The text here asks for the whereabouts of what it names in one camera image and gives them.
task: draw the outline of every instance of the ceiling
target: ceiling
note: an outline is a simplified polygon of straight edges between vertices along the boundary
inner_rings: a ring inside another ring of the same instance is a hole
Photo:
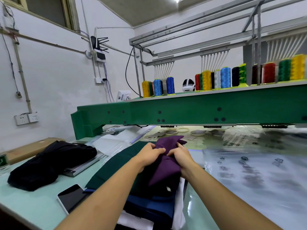
[[[100,0],[116,15],[135,27],[182,11],[207,0]]]

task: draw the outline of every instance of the cardboard box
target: cardboard box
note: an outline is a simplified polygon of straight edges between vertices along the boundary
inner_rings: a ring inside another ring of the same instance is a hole
[[[52,144],[55,141],[61,141],[64,139],[61,138],[46,138],[40,141],[30,143],[19,148],[15,148],[9,151],[6,151],[7,158],[10,164],[15,164],[17,162],[23,161],[30,157],[36,156],[37,153],[42,152],[48,145]]]

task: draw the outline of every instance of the window frame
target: window frame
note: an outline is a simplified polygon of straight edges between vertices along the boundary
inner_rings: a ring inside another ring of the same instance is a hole
[[[16,3],[14,1],[11,0],[3,0],[7,5],[10,5],[12,7],[15,7],[21,11],[24,11],[26,13],[29,13],[33,16],[36,16],[40,19],[43,19],[47,22],[53,23],[57,26],[63,27],[65,29],[69,29],[72,31],[76,31],[76,30],[80,30],[79,27],[79,20],[78,20],[78,15],[77,15],[77,10],[75,8],[75,0],[61,0],[62,3],[62,8],[63,8],[63,15],[64,15],[64,19],[65,19],[65,26],[62,26],[58,23],[53,22],[52,20],[49,20],[43,16],[40,16],[38,14],[35,14],[31,11],[28,10],[28,6],[27,6],[27,1],[26,0],[18,0],[19,3]]]

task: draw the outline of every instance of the metal rack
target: metal rack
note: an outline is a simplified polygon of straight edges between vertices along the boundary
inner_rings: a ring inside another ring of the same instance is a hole
[[[143,80],[145,81],[145,73],[144,73],[144,65],[145,66],[151,66],[151,65],[159,65],[164,64],[176,60],[181,60],[185,58],[195,57],[195,56],[205,56],[208,54],[212,54],[215,52],[220,52],[223,50],[230,50],[232,48],[241,47],[245,45],[252,45],[252,62],[258,64],[258,85],[260,85],[260,66],[261,66],[261,47],[258,47],[258,57],[255,58],[255,44],[257,41],[257,44],[260,45],[263,41],[273,40],[273,39],[279,39],[283,37],[289,37],[291,35],[301,34],[307,32],[307,16],[293,19],[290,21],[285,21],[281,23],[277,23],[270,26],[261,26],[261,13],[271,11],[280,7],[284,7],[290,4],[294,4],[297,2],[301,2],[304,0],[290,0],[286,1],[280,4],[276,4],[267,8],[262,8],[262,5],[265,3],[269,3],[275,0],[235,0],[232,2],[229,2],[225,5],[221,5],[219,7],[213,8],[211,10],[205,11],[203,13],[200,13],[198,15],[194,15],[192,17],[186,18],[181,20],[180,22],[170,24],[164,27],[160,27],[158,29],[152,30],[150,32],[141,34],[139,36],[136,36],[134,38],[129,39],[129,44],[133,46],[133,52],[134,55],[136,54],[135,48],[140,50],[141,55],[141,65],[142,65],[142,74],[143,74]],[[222,17],[226,17],[228,15],[232,15],[247,9],[251,9],[250,14],[243,14],[231,19],[227,19],[218,23],[214,23],[205,27],[201,27],[195,30],[191,30],[188,32],[184,32],[182,34],[178,34],[175,36],[171,36],[168,38],[156,40],[153,42],[149,42],[164,36],[167,36],[169,34],[173,34],[176,32],[180,32],[182,30],[186,30],[188,28],[201,25],[203,23],[207,23],[216,19],[220,19]],[[255,15],[258,16],[257,18],[257,29],[255,28]],[[159,44],[162,42],[166,42],[175,38],[179,38],[182,36],[186,36],[189,34],[193,34],[196,32],[200,32],[206,29],[210,29],[213,27],[217,27],[223,24],[231,23],[233,21],[237,21],[240,19],[248,18],[247,22],[245,23],[242,32],[238,34],[233,34],[230,36],[218,38],[215,40],[210,40],[202,43],[197,43],[194,45],[189,45],[181,48],[176,48],[174,50],[159,52],[159,53],[152,53],[151,50],[149,50],[147,47]],[[246,31],[249,25],[252,24],[252,30]],[[267,36],[261,37],[261,34],[268,33]],[[233,40],[239,40],[242,39],[241,42],[237,43],[231,43]],[[200,49],[198,52],[192,52],[187,53],[184,55],[174,56],[175,54],[182,53],[182,52],[188,52],[191,50]],[[146,52],[151,54],[153,57],[158,57],[160,59],[155,59],[152,62],[145,62],[143,61],[142,52]],[[140,81],[138,76],[138,67],[137,67],[137,61],[135,58],[135,68],[136,68],[136,74],[137,74],[137,81],[138,81],[138,90],[141,98],[141,88],[140,88]]]

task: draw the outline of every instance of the dark green fabric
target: dark green fabric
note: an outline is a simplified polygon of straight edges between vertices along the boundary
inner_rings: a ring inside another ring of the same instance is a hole
[[[100,170],[98,170],[85,187],[89,189],[98,189],[114,173],[116,173],[117,170],[125,165],[132,157],[137,155],[147,143],[148,142],[139,141],[113,156],[104,166],[101,167]],[[167,190],[164,183],[158,183],[150,188],[148,187],[148,182],[153,173],[154,171],[152,168],[147,166],[142,173],[138,174],[133,183],[130,194],[145,198],[151,198],[152,196],[170,197],[172,194]]]

